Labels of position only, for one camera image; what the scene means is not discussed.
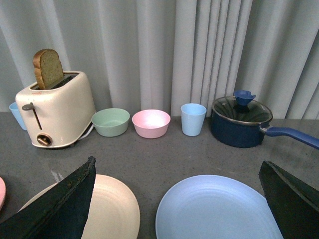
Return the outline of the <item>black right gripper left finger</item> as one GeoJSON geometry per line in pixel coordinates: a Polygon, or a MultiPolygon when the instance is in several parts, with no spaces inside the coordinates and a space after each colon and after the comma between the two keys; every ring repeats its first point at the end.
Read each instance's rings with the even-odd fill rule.
{"type": "Polygon", "coordinates": [[[2,239],[79,239],[96,178],[96,159],[81,167],[0,225],[2,239]]]}

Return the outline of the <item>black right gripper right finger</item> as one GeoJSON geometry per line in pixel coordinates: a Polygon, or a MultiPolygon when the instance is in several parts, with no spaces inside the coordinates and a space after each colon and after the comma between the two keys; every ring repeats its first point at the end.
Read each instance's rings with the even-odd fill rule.
{"type": "Polygon", "coordinates": [[[263,161],[259,179],[283,238],[317,239],[319,191],[270,161],[263,161]]]}

